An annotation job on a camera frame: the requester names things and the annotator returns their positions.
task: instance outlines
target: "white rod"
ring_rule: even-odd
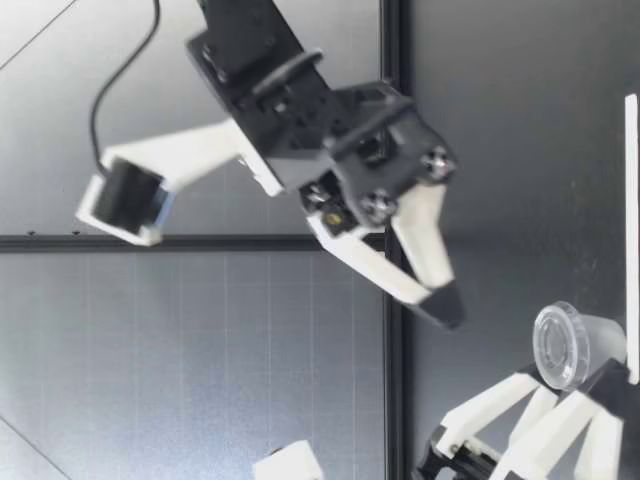
[[[640,382],[640,258],[638,250],[638,97],[625,99],[627,364],[629,382]]]

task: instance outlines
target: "gray surface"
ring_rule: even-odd
[[[455,335],[408,325],[410,466],[448,410],[533,360],[542,307],[624,314],[623,101],[640,92],[640,4],[431,0],[413,19],[420,110],[461,162],[443,229],[469,320]],[[485,438],[503,447],[506,424]],[[630,417],[621,479],[638,478],[639,429]],[[563,467],[552,478],[570,478]]]
[[[299,439],[381,480],[381,297],[320,253],[1,256],[0,412],[78,480],[247,479]]]
[[[23,2],[0,0],[0,63],[62,2],[17,3]],[[321,70],[332,85],[378,78],[377,1],[276,3],[306,47],[324,50]],[[184,46],[204,28],[196,0],[162,5],[157,40],[105,101],[99,119],[103,146],[224,118]],[[90,103],[150,18],[151,0],[80,0],[0,73],[0,234],[87,231],[73,213],[93,173]],[[235,163],[184,192],[167,227],[181,234],[307,231],[297,199],[267,201]]]

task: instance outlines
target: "black metal frame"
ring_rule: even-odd
[[[400,93],[411,95],[410,0],[380,0],[382,76]],[[385,237],[387,258],[404,266],[402,248],[389,230]],[[386,432],[386,480],[406,480],[404,448],[404,308],[390,295],[384,301],[384,392]]]
[[[409,0],[380,1],[381,74],[404,94],[411,94]],[[369,242],[402,265],[402,250],[393,235]],[[281,252],[319,251],[312,235],[168,235],[161,245],[140,248],[101,235],[0,235],[0,254],[11,253],[159,253],[159,252]],[[405,480],[403,446],[403,308],[384,299],[384,395],[386,480]]]

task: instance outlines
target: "transparent cup lid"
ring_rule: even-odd
[[[580,313],[566,302],[544,308],[536,318],[533,353],[540,375],[558,390],[579,386],[587,377],[590,346]]]

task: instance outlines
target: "clear plastic cup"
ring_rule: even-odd
[[[610,358],[624,362],[627,344],[617,322],[582,315],[567,302],[557,302],[536,318],[533,353],[550,387],[573,390]]]

